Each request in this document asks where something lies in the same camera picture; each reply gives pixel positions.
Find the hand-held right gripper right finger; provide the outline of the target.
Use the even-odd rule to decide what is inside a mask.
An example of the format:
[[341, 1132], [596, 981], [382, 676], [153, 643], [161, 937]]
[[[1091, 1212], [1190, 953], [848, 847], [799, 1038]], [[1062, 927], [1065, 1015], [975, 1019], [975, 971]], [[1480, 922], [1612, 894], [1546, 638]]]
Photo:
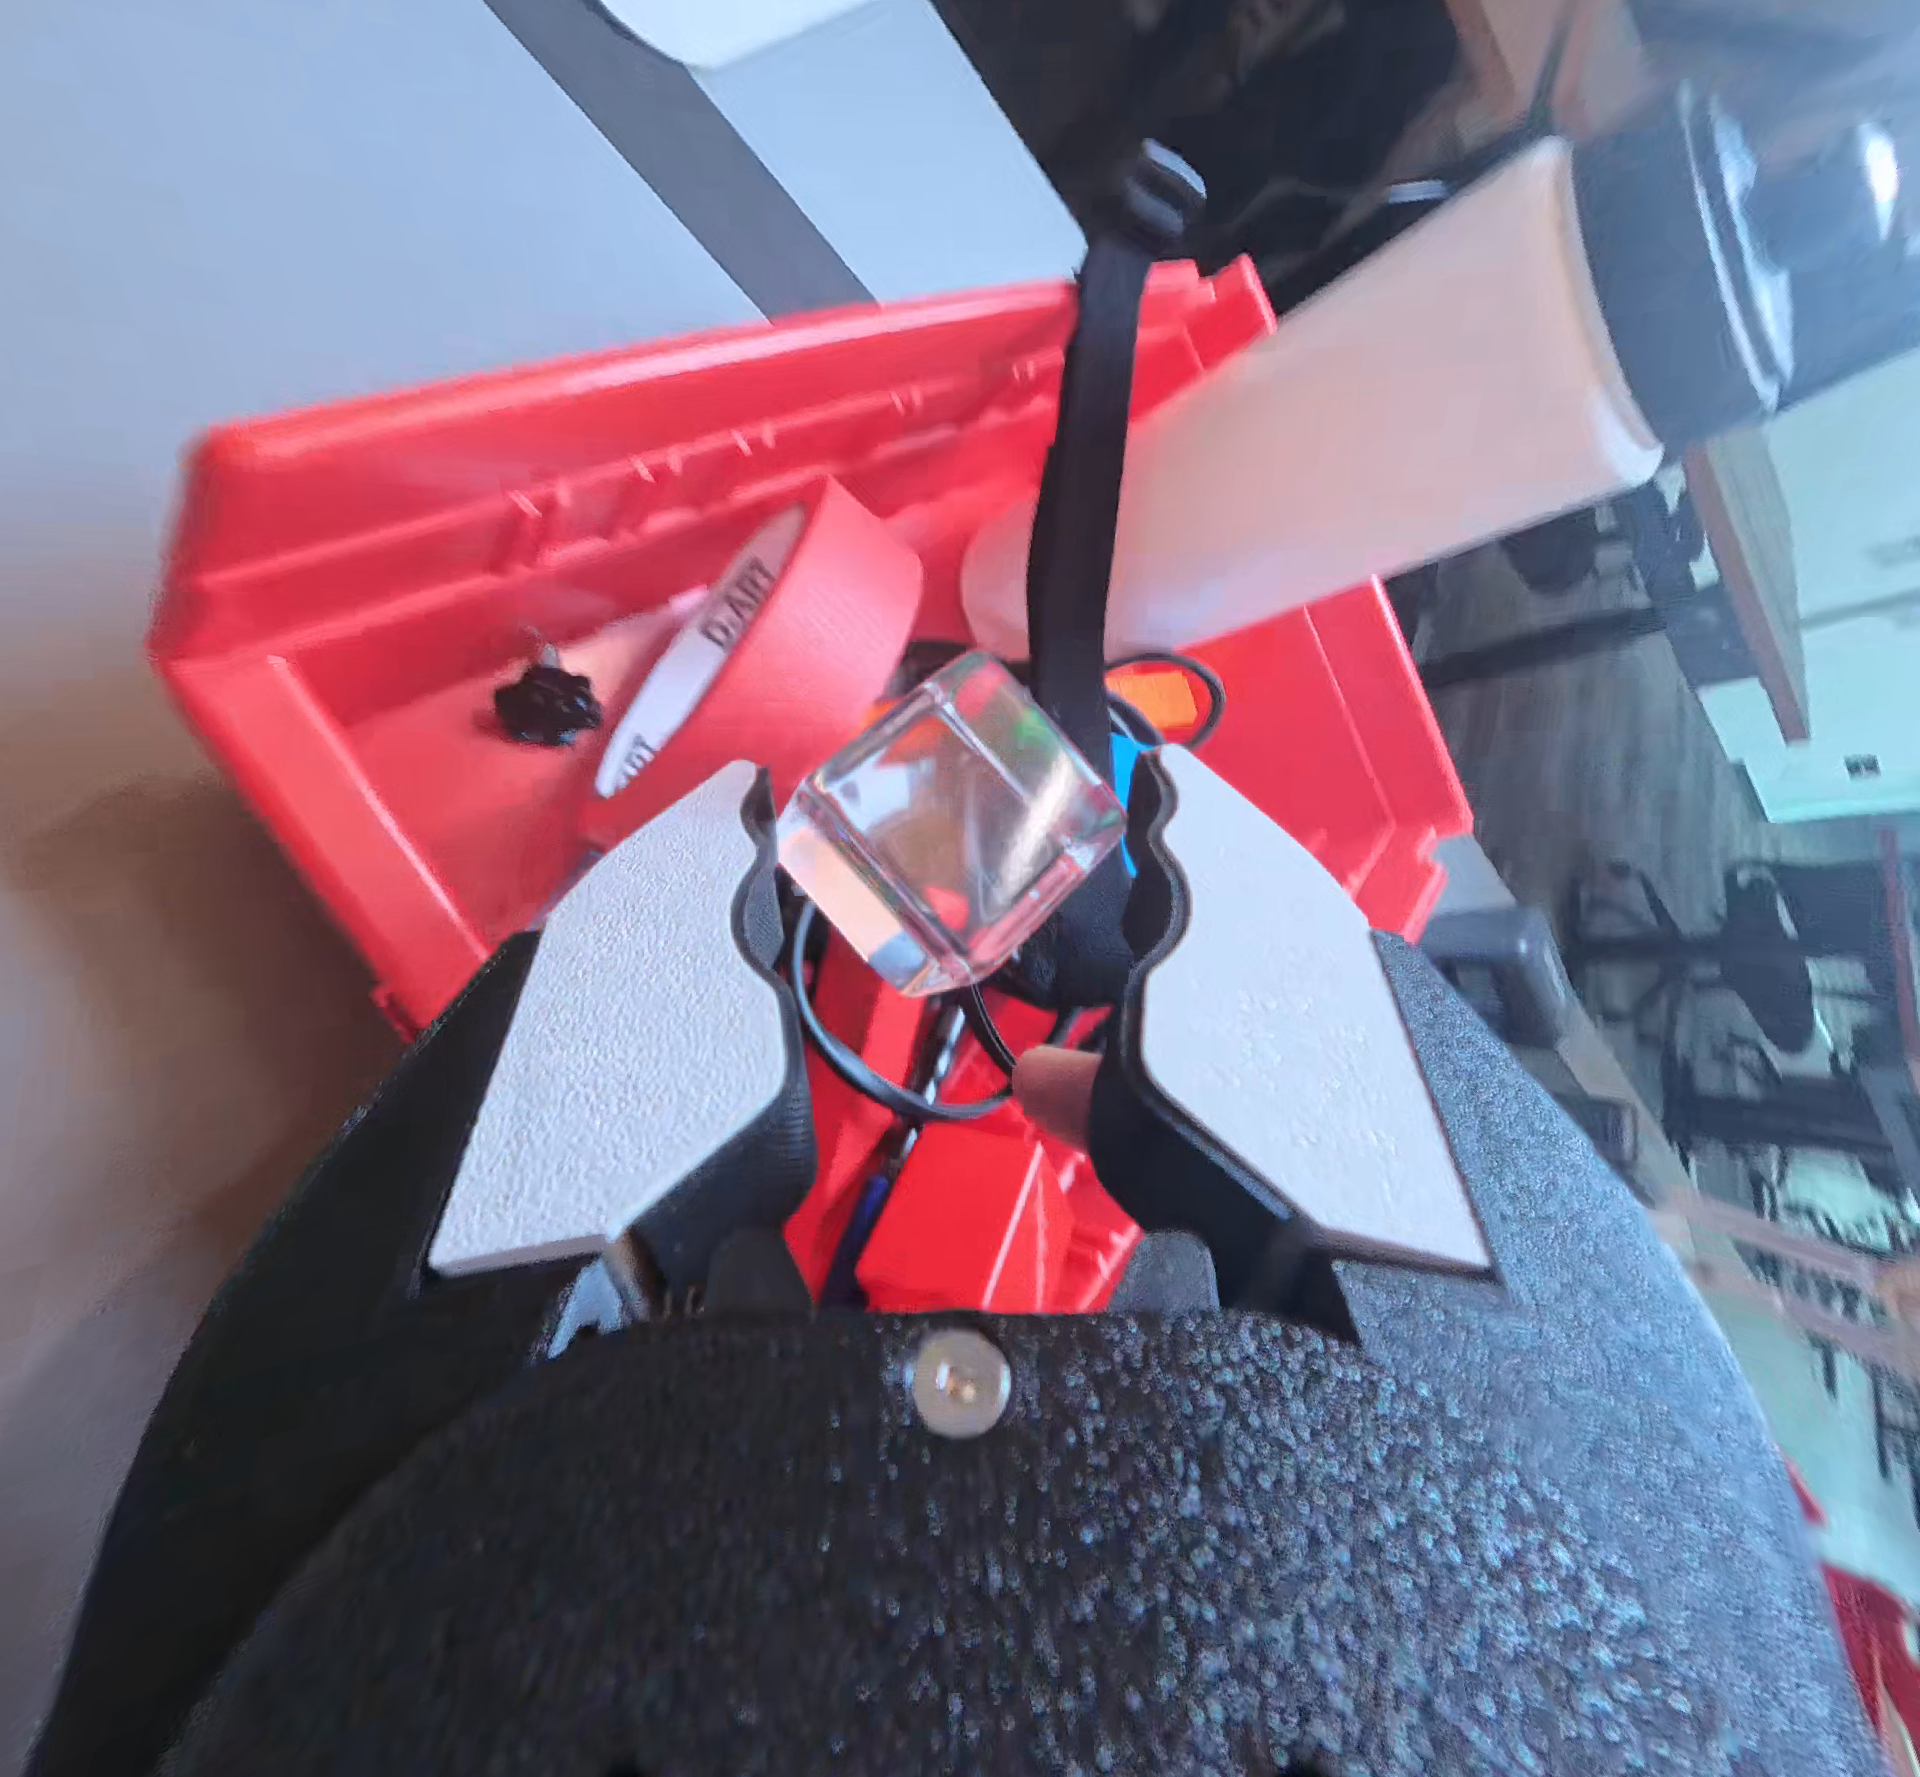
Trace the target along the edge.
[[1445, 1277], [1496, 1266], [1388, 981], [1342, 885], [1203, 757], [1131, 783], [1132, 953], [1086, 1150], [1140, 1231], [1223, 1279], [1291, 1252]]

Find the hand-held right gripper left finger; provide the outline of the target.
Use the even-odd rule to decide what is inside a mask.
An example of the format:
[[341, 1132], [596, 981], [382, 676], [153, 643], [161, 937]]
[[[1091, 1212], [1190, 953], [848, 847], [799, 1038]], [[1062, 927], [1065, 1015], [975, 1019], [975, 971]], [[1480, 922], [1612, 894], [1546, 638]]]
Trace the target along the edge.
[[427, 1264], [450, 1279], [628, 1242], [707, 1283], [814, 1186], [768, 770], [732, 761], [548, 914]]

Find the clear glass cube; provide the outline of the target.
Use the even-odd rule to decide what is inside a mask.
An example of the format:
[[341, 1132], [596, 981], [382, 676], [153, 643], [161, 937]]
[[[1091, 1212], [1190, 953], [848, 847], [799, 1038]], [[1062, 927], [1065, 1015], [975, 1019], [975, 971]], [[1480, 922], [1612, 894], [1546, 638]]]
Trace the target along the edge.
[[903, 998], [1001, 971], [1120, 847], [1124, 809], [1012, 670], [968, 652], [796, 784], [780, 871]]

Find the red plastic bin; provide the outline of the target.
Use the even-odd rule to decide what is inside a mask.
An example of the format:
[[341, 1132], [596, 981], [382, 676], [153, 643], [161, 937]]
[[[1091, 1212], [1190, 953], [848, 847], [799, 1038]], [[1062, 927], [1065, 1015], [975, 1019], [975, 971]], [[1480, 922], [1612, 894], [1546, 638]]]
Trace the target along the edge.
[[[1075, 326], [1065, 280], [838, 309], [210, 430], [151, 650], [183, 716], [425, 1032], [582, 871], [618, 703], [757, 524], [825, 476], [925, 564], [911, 644], [958, 644], [975, 535], [1039, 495]], [[507, 740], [492, 690], [547, 647], [607, 730]], [[1474, 816], [1377, 581], [1179, 647], [1226, 688], [1204, 761], [1371, 925], [1411, 943]], [[883, 1311], [1100, 1309], [1140, 1244], [1014, 1110], [926, 1133], [809, 1058], [821, 1161], [786, 1245]]]
[[1891, 1773], [1919, 1773], [1919, 1626], [1916, 1608], [1879, 1581], [1827, 1560], [1829, 1519], [1792, 1459], [1790, 1489], [1810, 1530], [1833, 1604], [1840, 1649], [1865, 1718]]

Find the person's right hand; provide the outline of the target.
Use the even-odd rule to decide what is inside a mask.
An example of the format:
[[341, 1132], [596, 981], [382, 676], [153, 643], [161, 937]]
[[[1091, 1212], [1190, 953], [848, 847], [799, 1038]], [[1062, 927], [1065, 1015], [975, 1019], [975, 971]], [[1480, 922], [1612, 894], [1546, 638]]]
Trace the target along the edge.
[[1098, 1052], [1037, 1046], [1017, 1060], [1012, 1101], [1021, 1118], [1050, 1142], [1088, 1151], [1100, 1069]]

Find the small black knob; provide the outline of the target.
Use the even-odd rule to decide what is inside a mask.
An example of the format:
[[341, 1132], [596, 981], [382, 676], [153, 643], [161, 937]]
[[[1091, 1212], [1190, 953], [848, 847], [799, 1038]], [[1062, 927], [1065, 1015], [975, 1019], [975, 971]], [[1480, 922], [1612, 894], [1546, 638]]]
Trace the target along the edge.
[[492, 688], [492, 723], [519, 747], [563, 750], [600, 730], [607, 710], [589, 674], [567, 668], [557, 652], [542, 650]]

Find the orange tag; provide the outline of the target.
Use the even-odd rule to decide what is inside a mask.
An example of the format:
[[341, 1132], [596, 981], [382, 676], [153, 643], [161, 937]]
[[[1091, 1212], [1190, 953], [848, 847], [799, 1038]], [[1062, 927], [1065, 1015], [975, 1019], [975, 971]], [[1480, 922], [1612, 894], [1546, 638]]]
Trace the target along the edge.
[[1175, 743], [1199, 750], [1221, 728], [1228, 690], [1204, 661], [1159, 652], [1107, 670], [1113, 721], [1140, 744]]

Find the red tape roll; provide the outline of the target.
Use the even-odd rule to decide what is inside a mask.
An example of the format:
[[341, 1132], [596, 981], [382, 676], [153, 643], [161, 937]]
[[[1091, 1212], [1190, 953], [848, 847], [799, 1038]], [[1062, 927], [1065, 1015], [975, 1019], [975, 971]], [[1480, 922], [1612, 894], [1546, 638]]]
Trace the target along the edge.
[[767, 770], [783, 809], [883, 700], [925, 564], [836, 478], [768, 517], [625, 693], [579, 829], [611, 850], [722, 766]]

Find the black office chair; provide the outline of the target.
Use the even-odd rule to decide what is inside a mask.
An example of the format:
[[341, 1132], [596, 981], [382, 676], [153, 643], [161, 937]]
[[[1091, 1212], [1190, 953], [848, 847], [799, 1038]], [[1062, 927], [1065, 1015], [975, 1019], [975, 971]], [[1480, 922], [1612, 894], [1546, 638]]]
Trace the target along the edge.
[[[1645, 970], [1649, 986], [1612, 1015], [1660, 1049], [1660, 1104], [1680, 1151], [1713, 1145], [1756, 1158], [1810, 1151], [1852, 1161], [1881, 1190], [1916, 1187], [1916, 1100], [1904, 1008], [1916, 1001], [1916, 875], [1901, 858], [1790, 862], [1749, 856], [1723, 876], [1717, 922], [1688, 929], [1653, 879], [1612, 858], [1575, 875], [1558, 913], [1569, 973]], [[1868, 1052], [1825, 1075], [1780, 1060], [1820, 1046], [1819, 966], [1862, 979]], [[1684, 1048], [1688, 1008], [1741, 1006], [1752, 1038], [1723, 1065], [1744, 1087], [1710, 1092]]]

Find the white water bottle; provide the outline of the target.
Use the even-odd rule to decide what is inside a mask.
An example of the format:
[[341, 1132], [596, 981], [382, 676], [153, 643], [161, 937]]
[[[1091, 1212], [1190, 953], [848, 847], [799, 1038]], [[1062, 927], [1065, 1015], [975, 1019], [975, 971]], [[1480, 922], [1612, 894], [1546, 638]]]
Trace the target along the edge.
[[1147, 232], [1190, 178], [1148, 151], [1144, 225], [1077, 283], [1040, 497], [967, 550], [999, 655], [1206, 643], [1649, 482], [1780, 407], [1812, 349], [1797, 286], [1889, 244], [1904, 186], [1879, 120], [1764, 163], [1682, 84], [1507, 154], [1132, 419]]

